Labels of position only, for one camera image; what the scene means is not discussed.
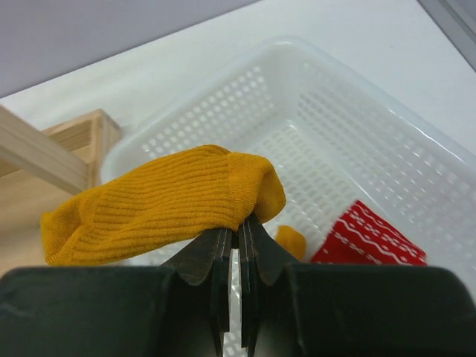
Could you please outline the mustard yellow sock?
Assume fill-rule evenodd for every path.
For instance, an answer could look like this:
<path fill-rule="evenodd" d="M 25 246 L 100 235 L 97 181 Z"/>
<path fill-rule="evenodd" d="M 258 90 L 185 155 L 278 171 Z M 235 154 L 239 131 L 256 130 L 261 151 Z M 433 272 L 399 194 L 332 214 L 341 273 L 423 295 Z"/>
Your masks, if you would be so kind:
<path fill-rule="evenodd" d="M 303 261 L 306 253 L 306 239 L 301 233 L 288 225 L 281 225 L 277 229 L 275 240 L 294 258 Z"/>
<path fill-rule="evenodd" d="M 45 261 L 95 266 L 126 260 L 208 229 L 235 231 L 250 215 L 268 222 L 285 204 L 267 158 L 195 147 L 150 161 L 43 214 Z"/>

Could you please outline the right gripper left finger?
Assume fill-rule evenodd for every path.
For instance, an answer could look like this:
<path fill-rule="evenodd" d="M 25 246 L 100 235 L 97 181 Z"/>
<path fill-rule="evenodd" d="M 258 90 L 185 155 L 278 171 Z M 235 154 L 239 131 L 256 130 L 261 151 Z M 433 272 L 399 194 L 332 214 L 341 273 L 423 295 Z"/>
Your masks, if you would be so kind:
<path fill-rule="evenodd" d="M 228 229 L 159 266 L 17 268 L 1 278 L 3 356 L 221 356 Z"/>

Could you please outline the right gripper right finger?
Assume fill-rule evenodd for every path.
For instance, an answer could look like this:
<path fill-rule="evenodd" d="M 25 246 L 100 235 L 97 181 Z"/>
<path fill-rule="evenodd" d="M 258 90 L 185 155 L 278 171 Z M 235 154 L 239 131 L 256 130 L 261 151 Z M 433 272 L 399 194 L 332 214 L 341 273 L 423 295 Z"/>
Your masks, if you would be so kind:
<path fill-rule="evenodd" d="M 255 216 L 238 246 L 249 356 L 475 354 L 475 303 L 444 268 L 302 263 Z"/>

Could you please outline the red snowflake sock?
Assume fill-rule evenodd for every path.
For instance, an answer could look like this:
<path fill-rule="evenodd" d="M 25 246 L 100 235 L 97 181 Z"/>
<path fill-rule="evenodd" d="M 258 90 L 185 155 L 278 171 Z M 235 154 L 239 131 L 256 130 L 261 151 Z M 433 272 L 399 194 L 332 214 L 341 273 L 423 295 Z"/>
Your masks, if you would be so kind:
<path fill-rule="evenodd" d="M 357 200 L 339 216 L 312 263 L 425 266 L 426 253 Z"/>

